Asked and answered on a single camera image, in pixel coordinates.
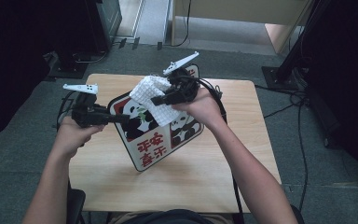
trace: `wooden table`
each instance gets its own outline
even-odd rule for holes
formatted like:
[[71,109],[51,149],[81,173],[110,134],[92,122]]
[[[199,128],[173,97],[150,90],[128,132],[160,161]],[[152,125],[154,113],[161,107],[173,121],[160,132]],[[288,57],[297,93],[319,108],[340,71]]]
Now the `wooden table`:
[[[141,76],[89,76],[97,103],[131,91]],[[207,79],[219,85],[228,125],[281,183],[260,104],[251,81]],[[201,213],[238,213],[227,161],[212,133],[201,135],[144,172],[135,170],[114,124],[77,152],[70,163],[74,189],[86,192],[85,211],[130,212],[185,208]],[[249,212],[242,201],[243,211]]]
[[[172,1],[172,45],[177,44],[175,17],[187,17],[188,2]],[[191,2],[190,17],[265,23],[272,46],[281,53],[297,26],[305,25],[312,4],[313,0],[197,0]]]

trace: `floor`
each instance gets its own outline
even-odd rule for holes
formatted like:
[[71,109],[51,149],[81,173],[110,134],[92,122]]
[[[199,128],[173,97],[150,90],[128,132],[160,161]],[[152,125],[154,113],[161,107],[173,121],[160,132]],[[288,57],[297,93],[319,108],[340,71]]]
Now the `floor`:
[[[167,0],[120,0],[123,22],[117,32],[117,39],[127,38],[133,43],[169,46],[172,30],[172,5]],[[263,23],[244,21],[220,21],[190,18],[186,38],[187,17],[176,17],[175,44],[177,48],[210,49],[261,55],[276,55]],[[299,28],[292,35],[291,44],[298,37]],[[289,51],[289,44],[280,54]]]

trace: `chair leg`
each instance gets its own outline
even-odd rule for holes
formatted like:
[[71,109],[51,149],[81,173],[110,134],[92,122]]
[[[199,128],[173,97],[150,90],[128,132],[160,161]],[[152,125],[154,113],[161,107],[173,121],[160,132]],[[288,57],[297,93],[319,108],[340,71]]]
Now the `chair leg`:
[[108,212],[106,216],[106,224],[109,224],[111,216],[112,216],[112,212]]
[[86,222],[84,221],[84,218],[83,218],[83,216],[80,214],[80,223],[81,224],[86,224]]

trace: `tabletop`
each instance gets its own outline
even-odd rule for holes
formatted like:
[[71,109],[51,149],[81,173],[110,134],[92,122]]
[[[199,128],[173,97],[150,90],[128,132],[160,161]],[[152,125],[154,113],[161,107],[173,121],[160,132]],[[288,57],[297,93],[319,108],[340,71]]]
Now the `tabletop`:
[[[97,104],[131,91],[143,76],[92,74]],[[228,126],[281,183],[255,85],[247,80],[207,79],[223,92]],[[130,212],[189,209],[238,213],[232,175],[212,133],[203,132],[149,169],[138,172],[114,124],[96,133],[70,163],[72,188],[86,192],[85,211]],[[244,212],[249,212],[242,200]]]

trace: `white towel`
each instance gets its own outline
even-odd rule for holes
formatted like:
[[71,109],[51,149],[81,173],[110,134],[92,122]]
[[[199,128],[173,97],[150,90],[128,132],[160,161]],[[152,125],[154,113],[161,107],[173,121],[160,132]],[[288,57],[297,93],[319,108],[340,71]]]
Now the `white towel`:
[[170,105],[154,105],[151,98],[164,95],[170,86],[165,77],[147,76],[130,92],[130,98],[143,105],[161,127],[174,121],[180,111],[172,109]]

